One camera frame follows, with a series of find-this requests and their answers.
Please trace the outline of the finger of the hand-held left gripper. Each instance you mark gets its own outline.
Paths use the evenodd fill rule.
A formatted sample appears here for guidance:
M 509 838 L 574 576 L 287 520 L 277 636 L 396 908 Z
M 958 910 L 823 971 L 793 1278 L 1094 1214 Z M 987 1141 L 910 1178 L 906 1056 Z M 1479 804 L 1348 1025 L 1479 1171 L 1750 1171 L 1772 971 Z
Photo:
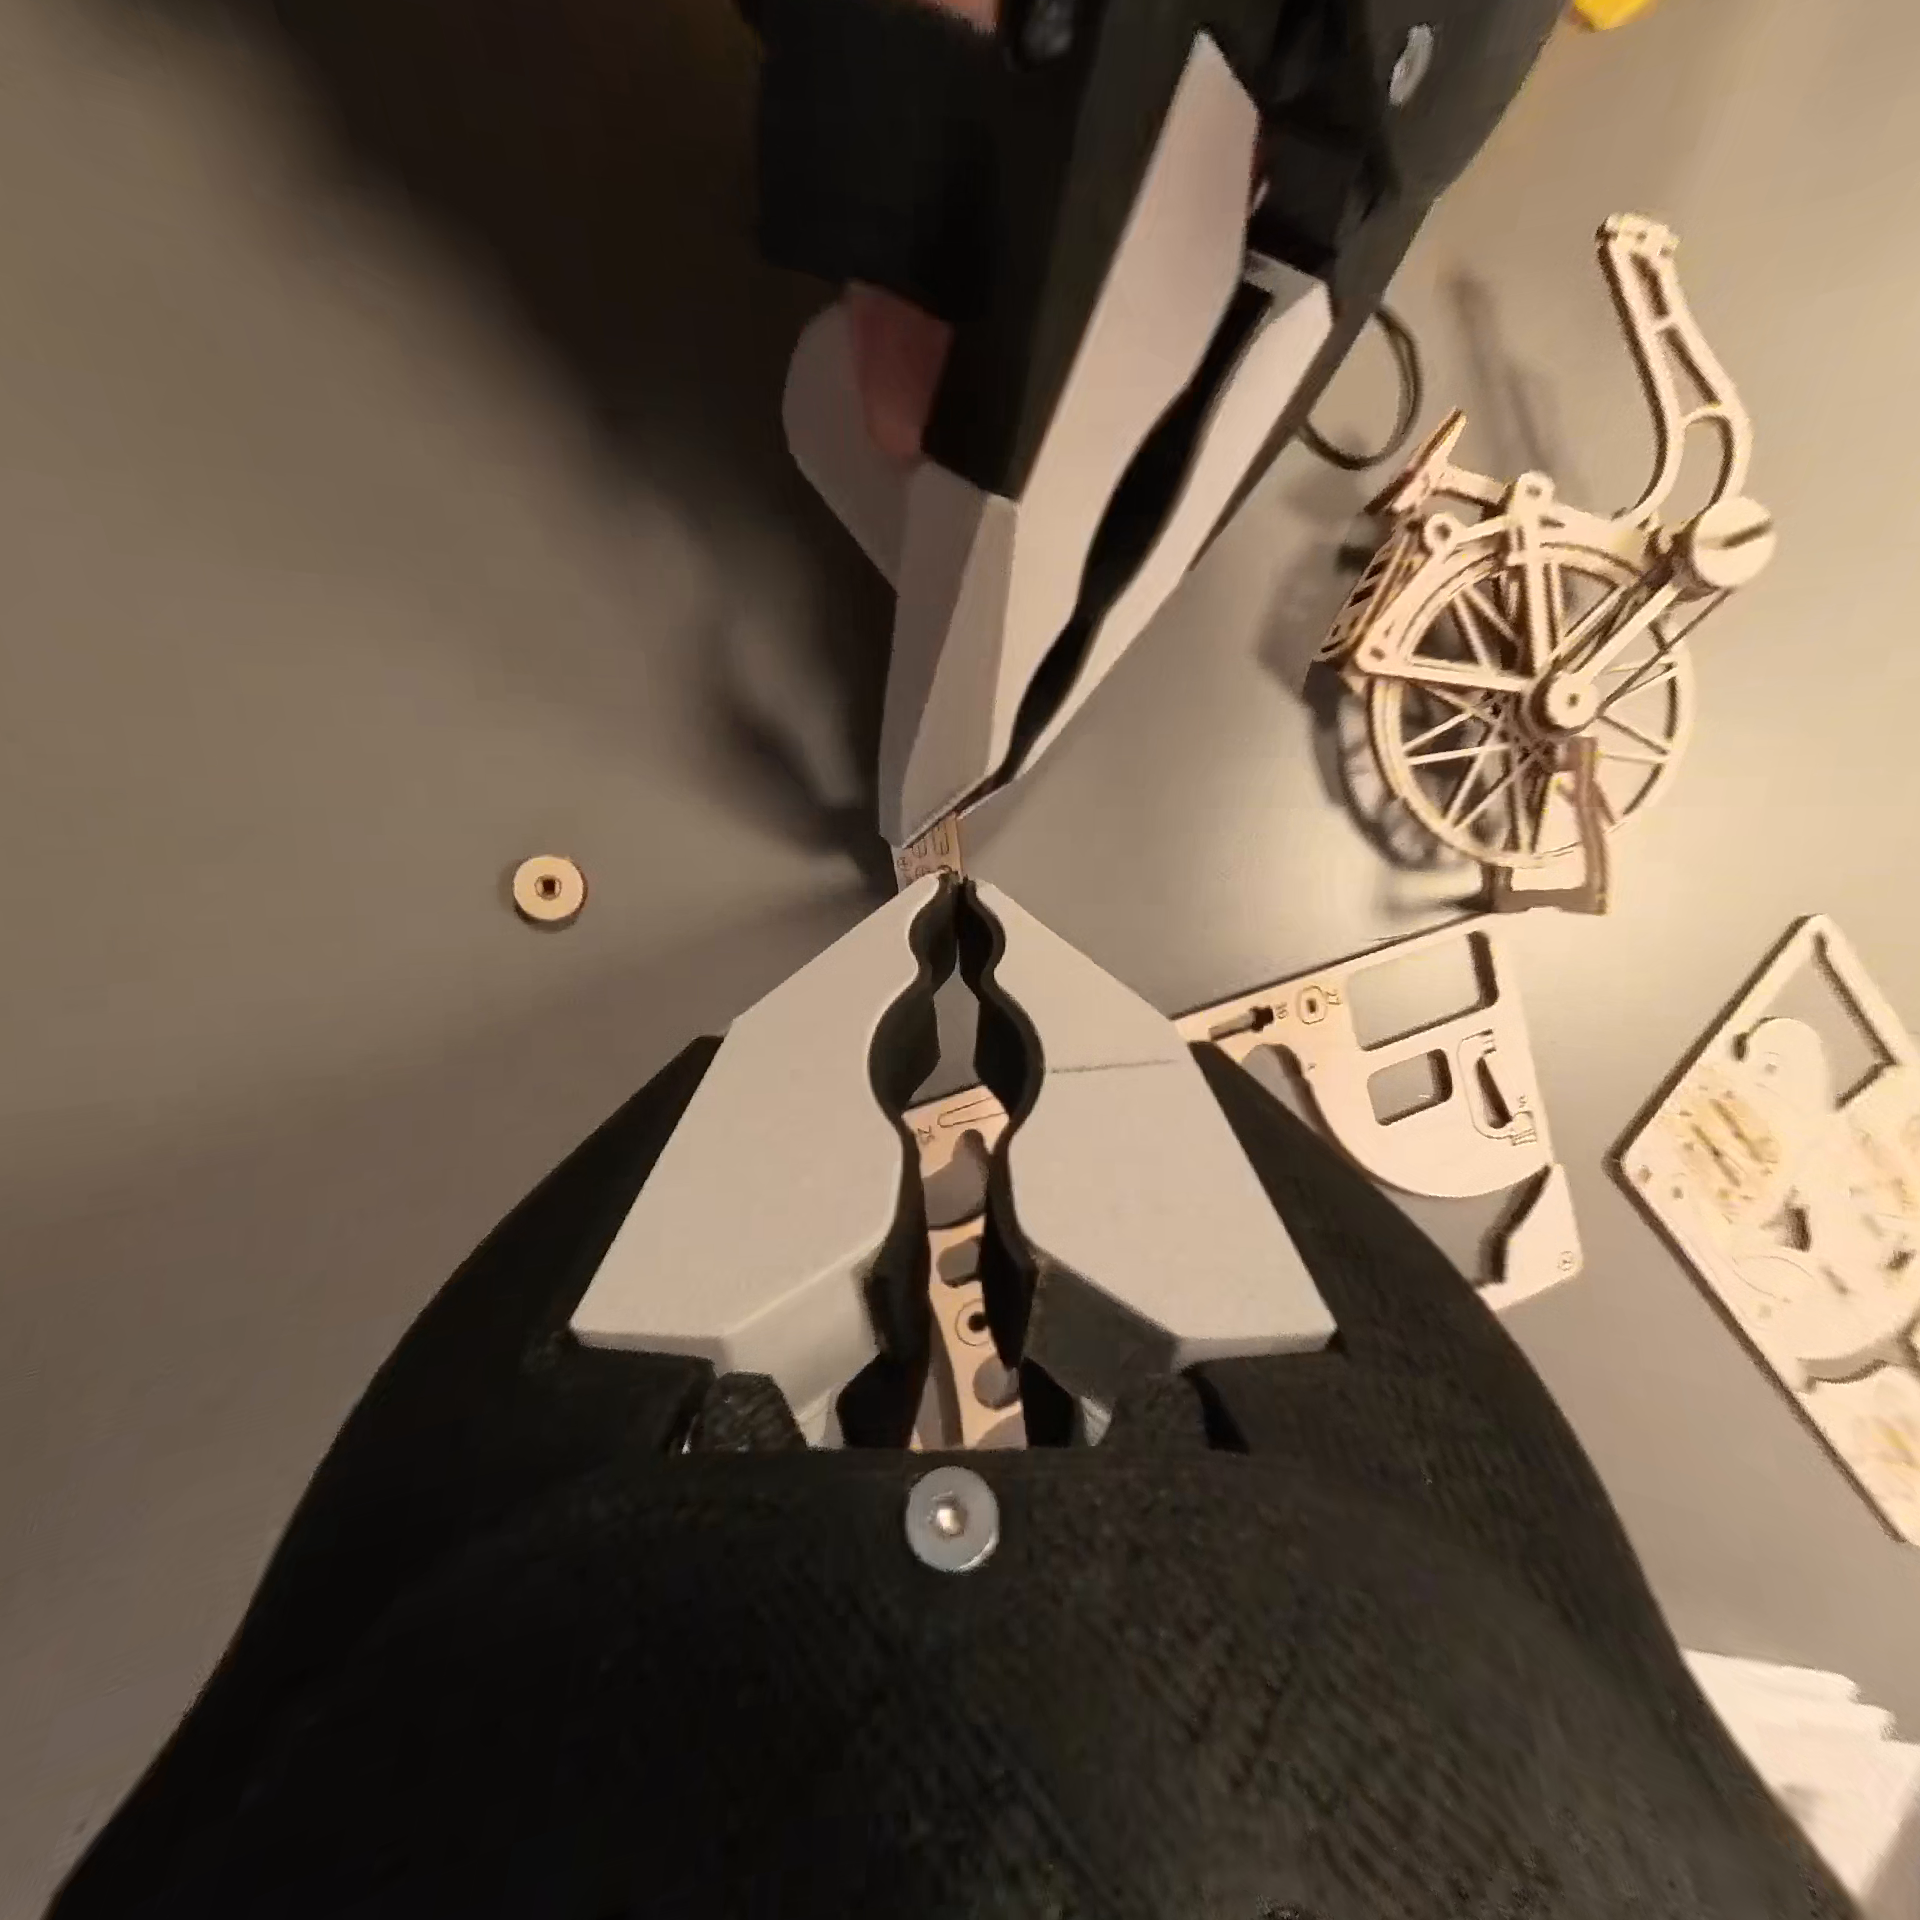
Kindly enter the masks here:
M 877 825 L 898 848 L 1009 754 L 1097 524 L 1258 252 L 1274 27 L 1003 29 L 967 158 L 967 300 L 885 489 L 897 625 Z
M 1025 778 L 1155 625 L 1235 506 L 1329 384 L 1330 289 L 1251 252 L 1199 371 L 1126 466 L 1103 509 L 1076 601 L 1014 716 L 978 804 Z

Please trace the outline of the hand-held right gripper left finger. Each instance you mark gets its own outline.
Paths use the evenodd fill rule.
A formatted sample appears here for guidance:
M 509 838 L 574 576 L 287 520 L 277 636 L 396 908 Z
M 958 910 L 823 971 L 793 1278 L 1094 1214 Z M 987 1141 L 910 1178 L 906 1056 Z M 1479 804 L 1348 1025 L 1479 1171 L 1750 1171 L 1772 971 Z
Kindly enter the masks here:
M 956 901 L 911 883 L 731 1022 L 571 1313 L 585 1346 L 772 1381 L 812 1443 L 910 1443 L 933 1323 L 906 1108 Z

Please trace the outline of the black rubber loop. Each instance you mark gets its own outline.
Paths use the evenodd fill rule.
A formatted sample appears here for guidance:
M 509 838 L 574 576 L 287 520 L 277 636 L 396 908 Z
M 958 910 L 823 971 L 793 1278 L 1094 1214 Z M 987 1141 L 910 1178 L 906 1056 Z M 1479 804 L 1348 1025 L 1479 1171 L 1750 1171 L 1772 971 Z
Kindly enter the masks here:
M 1402 457 L 1425 406 L 1418 334 L 1393 305 L 1380 305 L 1355 330 L 1295 442 L 1337 473 L 1372 473 Z

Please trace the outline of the person's left hand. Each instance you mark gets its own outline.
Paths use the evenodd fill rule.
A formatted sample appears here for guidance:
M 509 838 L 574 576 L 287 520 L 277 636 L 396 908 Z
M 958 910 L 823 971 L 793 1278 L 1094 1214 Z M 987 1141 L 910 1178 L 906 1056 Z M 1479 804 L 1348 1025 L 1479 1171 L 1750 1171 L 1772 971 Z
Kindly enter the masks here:
M 838 296 L 855 396 L 869 438 L 894 464 L 924 452 L 954 348 L 954 324 L 900 296 L 851 280 Z

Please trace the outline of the wooden cutout parts sheet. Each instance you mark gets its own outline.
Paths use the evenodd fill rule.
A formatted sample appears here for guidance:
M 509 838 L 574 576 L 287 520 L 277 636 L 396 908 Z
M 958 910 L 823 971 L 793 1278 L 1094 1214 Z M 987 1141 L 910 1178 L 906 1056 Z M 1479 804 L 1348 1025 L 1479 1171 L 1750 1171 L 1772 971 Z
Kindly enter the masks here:
M 1492 917 L 1269 979 L 1175 1018 L 1275 1092 L 1436 1237 L 1490 1313 L 1586 1264 L 1519 974 Z M 911 1445 L 1019 1446 L 975 1262 L 1005 1110 L 973 1072 L 907 1110 L 929 1184 L 933 1356 Z

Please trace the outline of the wooden bicycle model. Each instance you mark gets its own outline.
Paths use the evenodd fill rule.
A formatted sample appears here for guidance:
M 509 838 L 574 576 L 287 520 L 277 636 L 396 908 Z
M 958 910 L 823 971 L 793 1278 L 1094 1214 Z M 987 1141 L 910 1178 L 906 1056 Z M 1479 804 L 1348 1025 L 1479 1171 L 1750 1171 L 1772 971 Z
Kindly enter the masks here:
M 1643 489 L 1596 513 L 1543 469 L 1481 470 L 1455 406 L 1367 506 L 1380 539 L 1319 650 L 1393 816 L 1497 915 L 1609 913 L 1615 838 L 1691 744 L 1691 636 L 1778 548 L 1675 230 L 1615 213 L 1594 249 L 1647 410 Z

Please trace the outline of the white paper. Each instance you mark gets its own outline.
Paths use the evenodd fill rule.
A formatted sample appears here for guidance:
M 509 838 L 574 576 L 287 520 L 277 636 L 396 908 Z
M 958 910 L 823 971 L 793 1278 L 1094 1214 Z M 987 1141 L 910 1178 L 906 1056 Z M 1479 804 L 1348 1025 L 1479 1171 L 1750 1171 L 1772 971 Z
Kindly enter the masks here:
M 1866 1915 L 1917 1915 L 1917 1745 L 1838 1672 L 1686 1648 L 1702 1696 Z

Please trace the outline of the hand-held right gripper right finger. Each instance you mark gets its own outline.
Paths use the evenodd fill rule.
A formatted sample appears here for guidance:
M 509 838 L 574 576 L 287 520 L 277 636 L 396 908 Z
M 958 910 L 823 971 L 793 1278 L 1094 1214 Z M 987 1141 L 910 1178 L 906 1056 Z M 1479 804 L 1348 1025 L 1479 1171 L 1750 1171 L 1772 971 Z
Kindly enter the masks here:
M 1097 1445 L 1141 1378 L 1322 1353 L 1332 1310 L 1179 1028 L 985 880 L 956 939 L 1003 1110 L 978 1272 L 1025 1445 Z

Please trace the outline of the wooden sheet with uncut parts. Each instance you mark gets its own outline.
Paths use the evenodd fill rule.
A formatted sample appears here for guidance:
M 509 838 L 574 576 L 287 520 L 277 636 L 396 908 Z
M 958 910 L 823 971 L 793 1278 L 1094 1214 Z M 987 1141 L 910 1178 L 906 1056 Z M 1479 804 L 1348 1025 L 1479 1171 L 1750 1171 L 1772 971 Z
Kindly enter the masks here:
M 1788 928 L 1619 1144 L 1614 1174 L 1916 1548 L 1916 1038 L 1831 917 Z

